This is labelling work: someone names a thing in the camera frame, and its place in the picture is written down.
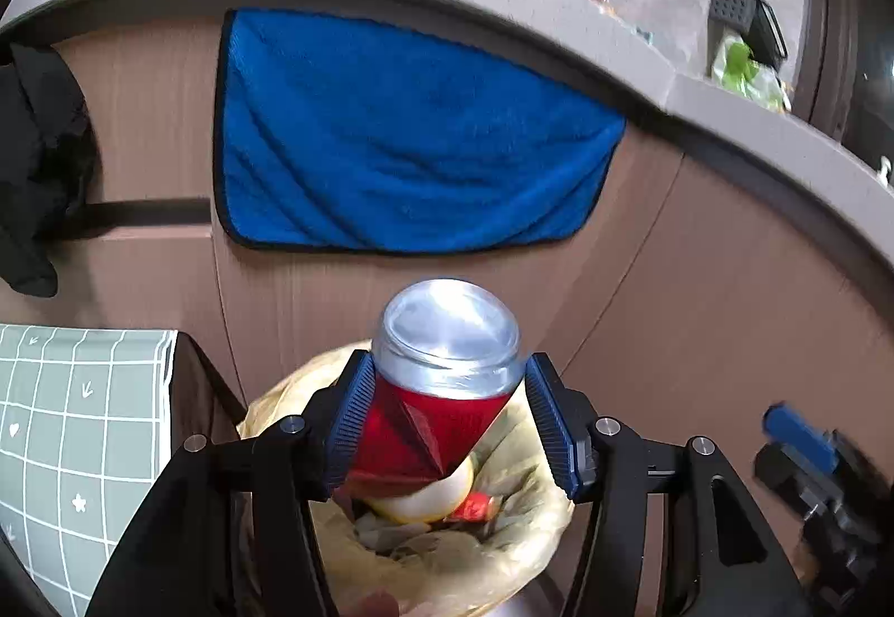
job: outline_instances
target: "yellow plastic bag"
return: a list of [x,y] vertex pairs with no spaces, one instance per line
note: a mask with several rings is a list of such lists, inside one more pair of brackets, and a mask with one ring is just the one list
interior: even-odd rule
[[[281,417],[301,413],[310,396],[341,374],[356,342],[313,358],[249,407],[243,438]],[[401,614],[436,617],[484,614],[549,563],[573,504],[553,483],[524,386],[513,395],[472,451],[475,491],[505,496],[484,542],[459,531],[434,531],[401,544],[391,556],[369,551],[333,501],[310,504],[316,540],[335,605],[341,611],[376,589],[394,595]]]

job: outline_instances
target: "gray checkered fabric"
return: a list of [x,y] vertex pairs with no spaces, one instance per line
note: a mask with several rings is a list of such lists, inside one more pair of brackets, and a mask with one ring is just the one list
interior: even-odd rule
[[0,528],[63,617],[171,457],[176,336],[0,324]]

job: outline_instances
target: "blue gripper pad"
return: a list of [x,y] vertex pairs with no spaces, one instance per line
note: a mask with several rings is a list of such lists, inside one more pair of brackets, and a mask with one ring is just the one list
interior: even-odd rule
[[582,392],[562,384],[542,352],[525,366],[525,392],[556,486],[571,501],[583,498],[596,481],[596,462],[588,425],[596,412]]
[[374,393],[373,358],[369,352],[355,349],[338,380],[316,391],[304,409],[311,437],[323,439],[321,485],[328,493],[341,486],[348,475]]
[[793,447],[826,476],[835,472],[835,447],[786,403],[777,403],[764,413],[763,432],[771,441]]

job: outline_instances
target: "blue towel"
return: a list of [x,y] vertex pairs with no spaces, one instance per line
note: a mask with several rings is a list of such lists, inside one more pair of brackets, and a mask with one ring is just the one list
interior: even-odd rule
[[216,202],[249,246],[443,253],[564,239],[624,130],[564,84],[429,35],[292,11],[227,22]]

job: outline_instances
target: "black cloth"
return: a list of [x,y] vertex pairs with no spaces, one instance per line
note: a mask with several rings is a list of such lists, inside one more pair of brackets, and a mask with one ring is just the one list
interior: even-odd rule
[[38,240],[84,203],[97,160],[77,80],[52,49],[11,44],[0,67],[0,277],[52,297],[55,269]]
[[171,451],[196,433],[212,443],[236,441],[236,425],[247,413],[198,343],[179,331],[171,378]]

